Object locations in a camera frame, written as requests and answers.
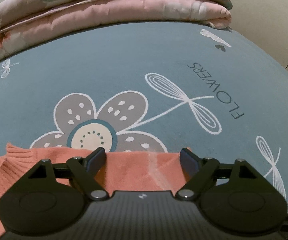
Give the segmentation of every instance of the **bed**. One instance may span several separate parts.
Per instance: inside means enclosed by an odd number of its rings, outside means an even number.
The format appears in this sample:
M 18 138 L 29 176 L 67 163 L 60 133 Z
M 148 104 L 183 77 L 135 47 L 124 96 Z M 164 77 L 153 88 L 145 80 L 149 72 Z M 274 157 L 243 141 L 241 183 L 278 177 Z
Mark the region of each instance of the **bed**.
M 288 72 L 228 27 L 229 0 L 36 1 L 0 4 L 0 156 L 190 147 L 288 203 Z

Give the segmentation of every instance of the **folded blanket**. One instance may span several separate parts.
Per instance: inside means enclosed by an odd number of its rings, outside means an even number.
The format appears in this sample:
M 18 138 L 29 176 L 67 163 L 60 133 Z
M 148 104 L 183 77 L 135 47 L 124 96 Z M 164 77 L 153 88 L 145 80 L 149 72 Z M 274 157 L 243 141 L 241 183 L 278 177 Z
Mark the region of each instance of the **folded blanket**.
M 86 157 L 90 153 L 88 150 L 67 147 L 21 149 L 8 144 L 6 155 L 0 157 L 0 197 L 41 159 L 64 163 L 74 156 Z M 171 190 L 175 193 L 186 183 L 179 154 L 175 153 L 107 153 L 106 165 L 95 179 L 110 195 L 114 190 Z M 69 185 L 67 179 L 57 180 Z M 3 233 L 0 222 L 0 235 Z
M 176 20 L 225 28 L 230 0 L 5 0 L 0 60 L 61 35 L 120 22 Z

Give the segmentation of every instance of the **pink sweater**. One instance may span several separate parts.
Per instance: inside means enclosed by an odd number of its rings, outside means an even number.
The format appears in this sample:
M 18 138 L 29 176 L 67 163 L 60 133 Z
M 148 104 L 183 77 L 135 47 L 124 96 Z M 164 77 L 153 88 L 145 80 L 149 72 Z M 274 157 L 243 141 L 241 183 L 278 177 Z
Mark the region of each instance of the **pink sweater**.
M 66 147 L 22 149 L 10 143 L 6 152 L 0 157 L 0 197 L 41 159 L 64 163 L 74 156 L 86 157 L 91 153 Z M 114 190 L 171 190 L 175 193 L 186 183 L 179 154 L 149 152 L 107 153 L 106 165 L 95 179 L 110 194 Z M 69 185 L 67 179 L 58 179 L 58 182 Z M 0 222 L 0 236 L 4 232 Z

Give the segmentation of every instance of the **pink floral comforter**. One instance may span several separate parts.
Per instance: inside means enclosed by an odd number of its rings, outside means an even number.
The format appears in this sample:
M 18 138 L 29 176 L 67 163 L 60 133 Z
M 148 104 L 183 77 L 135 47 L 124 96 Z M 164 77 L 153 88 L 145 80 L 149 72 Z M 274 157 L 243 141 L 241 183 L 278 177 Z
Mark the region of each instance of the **pink floral comforter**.
M 5 0 L 0 3 L 0 60 L 64 34 L 132 21 L 190 21 L 222 29 L 230 0 Z

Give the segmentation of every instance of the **flower center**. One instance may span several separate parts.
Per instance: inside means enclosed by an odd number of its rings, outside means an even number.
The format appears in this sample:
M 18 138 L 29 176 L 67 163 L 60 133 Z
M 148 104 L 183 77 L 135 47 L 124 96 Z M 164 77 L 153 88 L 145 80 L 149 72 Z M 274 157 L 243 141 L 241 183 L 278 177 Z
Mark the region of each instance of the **flower center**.
M 95 150 L 103 147 L 106 152 L 114 151 L 117 135 L 107 122 L 92 119 L 79 124 L 68 137 L 67 146 L 75 149 Z

